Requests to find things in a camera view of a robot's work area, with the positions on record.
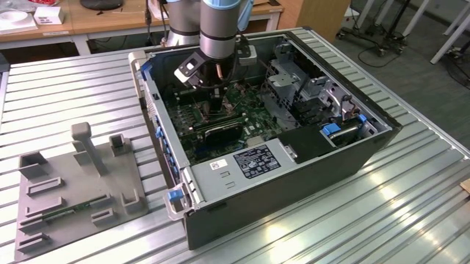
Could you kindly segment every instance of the wheel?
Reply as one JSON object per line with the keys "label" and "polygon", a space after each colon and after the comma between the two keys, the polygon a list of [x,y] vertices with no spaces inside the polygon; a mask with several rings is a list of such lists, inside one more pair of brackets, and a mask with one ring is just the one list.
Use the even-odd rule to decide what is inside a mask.
{"label": "wheel", "polygon": [[379,49],[379,57],[383,57],[384,56],[384,54],[387,54],[387,51],[384,50],[384,49]]}
{"label": "wheel", "polygon": [[343,31],[340,31],[340,32],[336,34],[336,38],[338,38],[339,40],[342,40],[342,39],[344,38],[344,36],[346,36],[346,34],[344,34]]}

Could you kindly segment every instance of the green circuit board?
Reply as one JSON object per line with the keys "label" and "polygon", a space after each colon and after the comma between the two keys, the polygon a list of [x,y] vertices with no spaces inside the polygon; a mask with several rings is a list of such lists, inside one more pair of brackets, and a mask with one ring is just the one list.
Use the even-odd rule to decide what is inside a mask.
{"label": "green circuit board", "polygon": [[[268,140],[282,132],[280,126],[272,120],[272,116],[259,99],[256,87],[231,85],[224,97],[223,107],[218,113],[203,114],[207,101],[167,108],[191,164],[198,164],[242,150],[247,147],[247,140],[254,137]],[[216,147],[206,147],[206,131],[234,123],[243,125],[240,138]]]}

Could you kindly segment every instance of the white sticker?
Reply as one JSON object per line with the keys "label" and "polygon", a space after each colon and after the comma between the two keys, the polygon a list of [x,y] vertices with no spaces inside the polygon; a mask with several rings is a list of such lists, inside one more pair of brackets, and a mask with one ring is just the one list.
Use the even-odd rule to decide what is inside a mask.
{"label": "white sticker", "polygon": [[222,168],[222,167],[226,167],[228,164],[227,164],[227,161],[224,160],[224,159],[220,159],[219,161],[214,161],[212,163],[211,163],[211,169],[212,169],[212,171],[215,170],[215,169],[219,169],[219,168]]}
{"label": "white sticker", "polygon": [[56,31],[56,32],[47,32],[43,33],[43,36],[55,36],[55,35],[67,35],[68,31]]}

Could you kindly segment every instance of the aluminum extrusion table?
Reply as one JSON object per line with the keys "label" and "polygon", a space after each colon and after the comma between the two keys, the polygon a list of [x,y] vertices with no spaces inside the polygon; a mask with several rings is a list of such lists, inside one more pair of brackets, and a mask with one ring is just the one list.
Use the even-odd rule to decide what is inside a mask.
{"label": "aluminum extrusion table", "polygon": [[91,123],[95,144],[113,133],[132,138],[151,213],[27,263],[470,261],[470,202],[459,186],[470,174],[469,151],[312,31],[292,31],[405,126],[360,171],[188,251],[183,225],[168,219],[160,199],[165,184],[132,87],[129,51],[13,65],[0,97],[0,263],[13,262],[17,155],[72,151],[64,135],[77,120]]}

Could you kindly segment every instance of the label sticker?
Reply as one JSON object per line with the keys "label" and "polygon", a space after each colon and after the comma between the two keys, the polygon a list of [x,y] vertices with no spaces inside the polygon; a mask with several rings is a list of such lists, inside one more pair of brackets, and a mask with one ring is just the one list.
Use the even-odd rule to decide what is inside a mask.
{"label": "label sticker", "polygon": [[56,31],[56,32],[43,33],[43,36],[55,36],[55,35],[65,35],[65,34],[68,34],[68,31]]}
{"label": "label sticker", "polygon": [[234,158],[243,171],[244,177],[248,179],[280,168],[280,164],[272,156],[267,145],[234,155]]}
{"label": "label sticker", "polygon": [[210,165],[211,165],[211,169],[214,171],[215,169],[220,169],[222,167],[226,167],[228,164],[224,159],[220,159],[219,161],[214,161]]}

